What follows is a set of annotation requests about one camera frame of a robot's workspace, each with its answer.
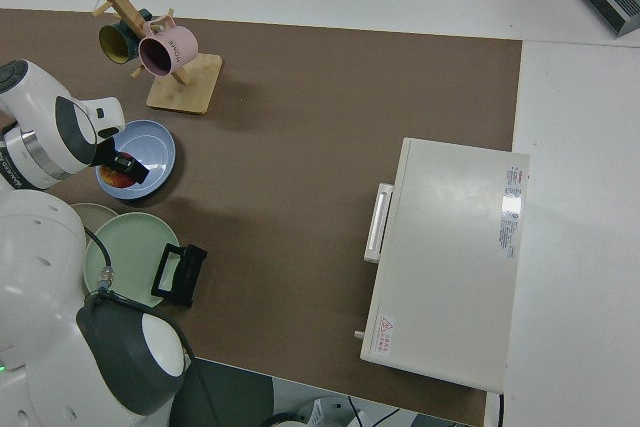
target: pink mug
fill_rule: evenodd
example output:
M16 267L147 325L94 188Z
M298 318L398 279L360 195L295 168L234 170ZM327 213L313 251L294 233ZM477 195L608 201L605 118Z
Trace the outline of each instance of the pink mug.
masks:
M158 32L151 28L155 24L162 27ZM169 75L198 55L196 37L186 27L177 26L170 15L145 22L143 30L145 38L138 46L140 60L157 77Z

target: black cable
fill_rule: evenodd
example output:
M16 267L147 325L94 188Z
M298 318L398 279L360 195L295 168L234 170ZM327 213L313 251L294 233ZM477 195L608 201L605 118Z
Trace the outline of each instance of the black cable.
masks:
M100 249L100 252L102 252L102 255L104 256L104 261L107 264L106 266L111 267L111 257L109 257L109 252L107 251L107 248L104 246L102 241L98 238L96 234L91 232L86 227L84 228L84 231L89 237L91 237L91 240L93 240L96 243L96 245Z
M196 365L197 359L196 359L195 353L193 352L193 349L191 348L191 345L189 344L189 341L187 340L187 336L184 334L184 332L182 331L180 326L171 317L168 317L168 316L166 316L164 314L161 314L160 312L157 312L156 310L152 309L151 307L149 307L149 306L147 306L145 304L141 304L140 302L136 302L135 300L132 300L132 299L129 299L128 297L125 297L124 295L118 294L117 292L114 292L113 290L109 290L109 291L100 290L100 291L98 291L98 298L111 300L111 301L116 302L118 304L125 305L127 307L131 307L133 309L139 310L140 312L142 312L144 314L149 314L149 315L152 315L154 317L157 317L157 318L159 318L161 320L164 320L167 324L169 324L171 326L171 328L173 328L173 330L175 330L176 334L178 334L178 338L180 339L180 343L184 347L185 351L187 352L187 356L189 357L189 360L191 361L190 368L194 369L196 377L198 378L198 381L200 382L200 386L202 387L202 390L204 391L205 399L207 401L209 410L211 410L211 416L215 420L216 425L222 425L220 423L220 418L218 417L218 413L216 411L213 399L211 398L211 392L209 391L209 388L207 387L207 384L206 384L206 382L204 380L202 372L200 371L200 369Z
M498 427L502 427L504 420L504 394L500 394L500 412L498 413Z
M375 424L373 424L371 427L376 427L376 425L380 425L382 422L384 422L385 420L387 420L389 417L391 417L392 415L397 414L398 412L400 412L400 409L396 409L393 412L391 412L388 415L385 415L383 418L381 418L378 422L376 422Z
M360 420L360 416L358 415L358 411L356 410L356 406L353 405L353 401L351 400L351 396L347 396L347 398L349 399L349 405L351 405L351 409L353 410L353 414L356 416L356 419L358 420L358 425L360 425L360 427L362 426L362 421ZM382 422L384 422L385 420L387 420L389 417L391 417L392 415L397 414L398 412L400 412L400 409L396 409L393 412L391 412L390 414L385 415L383 418L381 418L379 421L377 421L375 424L373 424L371 427L376 427L376 425L380 425Z
M356 406L353 405L353 401L351 400L351 396L349 395L347 398L349 399L349 405L351 405L351 409L353 410L353 415L355 415L356 419L358 419L358 425L360 425L360 427L362 427L362 421L360 420L360 416L358 415L358 411L356 410Z

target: green plate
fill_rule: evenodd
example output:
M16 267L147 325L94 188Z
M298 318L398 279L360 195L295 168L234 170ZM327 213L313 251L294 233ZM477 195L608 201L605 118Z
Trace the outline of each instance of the green plate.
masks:
M107 248L113 266L111 289L130 299L154 307L162 297L151 295L151 286L166 244L180 245L176 234L158 217L143 212L119 215L104 224L98 238ZM104 257L95 242L87 245L84 283L89 292L96 289ZM169 255L160 288L171 290L179 257Z

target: mug handle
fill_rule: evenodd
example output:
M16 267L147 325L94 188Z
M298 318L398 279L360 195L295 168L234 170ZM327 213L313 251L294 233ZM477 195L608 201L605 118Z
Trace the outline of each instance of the mug handle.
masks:
M150 20L150 21L144 23L144 25L142 26L142 30L144 31L144 35L146 37L151 37L152 35L154 35L155 32L153 32L153 30L151 29L151 25L160 24L160 23L165 25L165 29L166 29L166 24L167 23L171 24L171 28L174 28L176 26L176 22L175 22L175 20L173 20L172 16L163 15L162 17L158 17L155 20Z

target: wooden base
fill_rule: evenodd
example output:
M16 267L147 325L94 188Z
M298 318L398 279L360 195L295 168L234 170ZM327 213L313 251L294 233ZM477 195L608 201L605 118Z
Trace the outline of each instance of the wooden base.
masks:
M207 112L222 69L222 57L198 54L183 69L188 74L189 85L179 84L170 75L157 77L147 98L149 107L188 114L202 115Z

